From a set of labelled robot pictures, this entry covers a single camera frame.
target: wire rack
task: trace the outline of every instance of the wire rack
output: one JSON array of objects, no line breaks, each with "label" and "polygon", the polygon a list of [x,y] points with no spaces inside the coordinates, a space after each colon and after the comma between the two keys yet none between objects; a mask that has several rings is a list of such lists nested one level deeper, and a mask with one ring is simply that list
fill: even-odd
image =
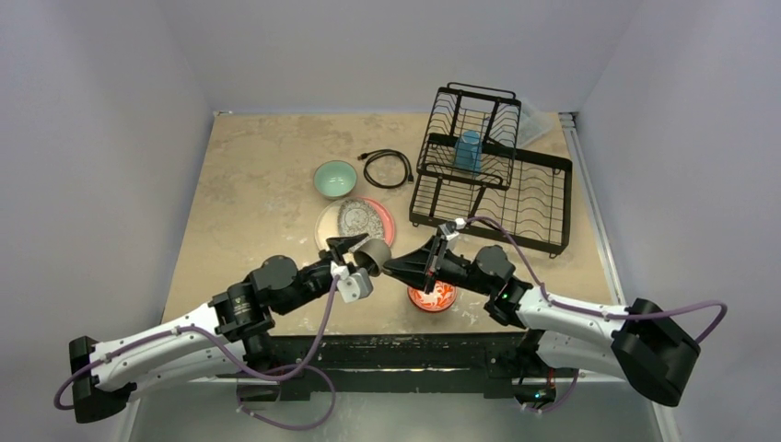
[{"label": "wire rack", "polygon": [[418,174],[510,189],[519,118],[520,101],[513,92],[461,83],[440,87],[418,158]]},{"label": "wire rack", "polygon": [[[415,226],[438,226],[459,217],[490,216],[521,247],[559,255],[569,243],[572,161],[512,150],[515,165],[507,190],[418,175],[410,221]],[[507,242],[500,232],[482,225],[466,227],[464,233]]]}]

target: beige tabletop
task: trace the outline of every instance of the beige tabletop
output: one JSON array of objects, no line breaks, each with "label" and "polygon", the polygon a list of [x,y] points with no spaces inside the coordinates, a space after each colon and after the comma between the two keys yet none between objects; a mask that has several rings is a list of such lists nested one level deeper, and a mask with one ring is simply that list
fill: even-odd
[{"label": "beige tabletop", "polygon": [[[569,157],[555,115],[554,129],[529,146],[530,150]],[[422,246],[433,227],[413,227],[409,204],[414,186],[382,190],[360,176],[356,157],[380,148],[397,149],[417,160],[428,120],[426,114],[384,115],[219,115],[215,119],[204,166],[192,201],[190,218],[173,274],[163,320],[171,320],[208,301],[240,281],[264,259],[284,254],[302,266],[317,260],[314,227],[330,201],[312,185],[321,163],[341,159],[358,170],[352,195],[368,196],[384,204],[395,219],[396,238],[391,250],[401,256]],[[376,165],[396,181],[402,167],[393,158]],[[526,250],[535,272],[552,293],[611,303],[597,241],[579,181],[572,181],[569,246],[555,259],[547,253]],[[456,252],[473,257],[492,241],[462,236]],[[505,247],[518,270],[530,281],[510,247]],[[461,290],[453,307],[440,313],[416,308],[406,287],[388,276],[374,279],[375,291],[367,299],[345,305],[337,296],[326,329],[343,333],[512,332],[491,320],[483,310],[486,298]],[[275,316],[271,334],[312,334],[321,319],[325,298],[285,316]]]}]

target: green bowl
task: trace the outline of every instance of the green bowl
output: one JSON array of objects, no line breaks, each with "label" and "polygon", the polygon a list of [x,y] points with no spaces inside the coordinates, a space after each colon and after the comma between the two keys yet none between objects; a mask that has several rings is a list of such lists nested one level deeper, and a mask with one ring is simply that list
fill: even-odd
[{"label": "green bowl", "polygon": [[315,171],[315,189],[322,196],[335,200],[347,195],[356,186],[358,174],[344,161],[334,160],[321,164]]}]

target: black cable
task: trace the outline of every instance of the black cable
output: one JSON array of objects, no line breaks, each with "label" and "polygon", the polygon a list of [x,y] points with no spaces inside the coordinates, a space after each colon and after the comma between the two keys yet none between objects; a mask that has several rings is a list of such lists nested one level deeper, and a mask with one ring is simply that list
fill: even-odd
[{"label": "black cable", "polygon": [[[371,178],[371,175],[368,174],[368,165],[382,157],[397,157],[402,161],[402,164],[404,165],[404,178],[401,181],[396,184],[381,184]],[[379,187],[381,189],[396,189],[402,187],[405,182],[414,182],[413,167],[410,165],[410,159],[398,150],[380,149],[373,152],[366,152],[365,154],[359,155],[358,160],[366,161],[364,164],[364,178],[374,187]]]}]

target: blue cup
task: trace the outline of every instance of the blue cup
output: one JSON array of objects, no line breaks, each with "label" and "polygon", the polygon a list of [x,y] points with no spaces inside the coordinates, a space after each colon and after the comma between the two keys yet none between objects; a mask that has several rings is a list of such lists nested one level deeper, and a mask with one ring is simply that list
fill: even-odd
[{"label": "blue cup", "polygon": [[480,154],[482,153],[483,145],[480,144],[480,134],[475,131],[466,131],[456,142],[456,157],[453,165],[459,169],[479,173]]}]

